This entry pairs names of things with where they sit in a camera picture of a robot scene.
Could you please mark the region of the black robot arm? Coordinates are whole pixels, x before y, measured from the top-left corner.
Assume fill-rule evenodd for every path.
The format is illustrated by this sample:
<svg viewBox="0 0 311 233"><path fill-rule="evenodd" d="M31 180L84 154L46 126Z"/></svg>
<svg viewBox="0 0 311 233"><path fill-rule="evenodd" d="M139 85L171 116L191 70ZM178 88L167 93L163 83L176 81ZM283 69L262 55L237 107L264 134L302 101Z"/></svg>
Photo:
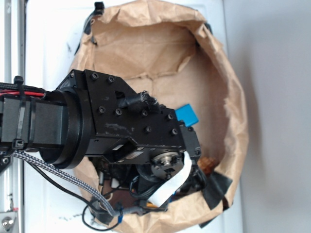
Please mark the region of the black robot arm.
<svg viewBox="0 0 311 233"><path fill-rule="evenodd" d="M89 157L106 178L166 181L201 155L193 128L122 78L72 70L56 90L0 85L0 149L39 152L59 169Z"/></svg>

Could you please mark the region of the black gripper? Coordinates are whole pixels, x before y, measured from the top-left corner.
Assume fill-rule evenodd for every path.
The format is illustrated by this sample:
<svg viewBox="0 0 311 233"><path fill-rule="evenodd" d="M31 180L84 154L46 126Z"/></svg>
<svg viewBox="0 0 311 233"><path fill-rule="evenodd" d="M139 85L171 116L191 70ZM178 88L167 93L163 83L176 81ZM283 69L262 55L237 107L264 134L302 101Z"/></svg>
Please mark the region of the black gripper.
<svg viewBox="0 0 311 233"><path fill-rule="evenodd" d="M85 155L120 168L133 167L133 185L150 187L180 174L196 174L201 149L193 128L147 91L135 92L122 78L85 70L92 134Z"/></svg>

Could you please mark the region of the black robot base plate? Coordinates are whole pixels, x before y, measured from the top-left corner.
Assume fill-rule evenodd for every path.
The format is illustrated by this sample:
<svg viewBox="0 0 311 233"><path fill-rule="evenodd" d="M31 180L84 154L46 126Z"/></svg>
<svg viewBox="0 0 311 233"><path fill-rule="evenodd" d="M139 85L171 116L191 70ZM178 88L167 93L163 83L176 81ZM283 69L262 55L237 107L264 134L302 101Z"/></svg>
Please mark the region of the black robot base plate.
<svg viewBox="0 0 311 233"><path fill-rule="evenodd" d="M10 157L0 157L0 173L2 174L11 164Z"/></svg>

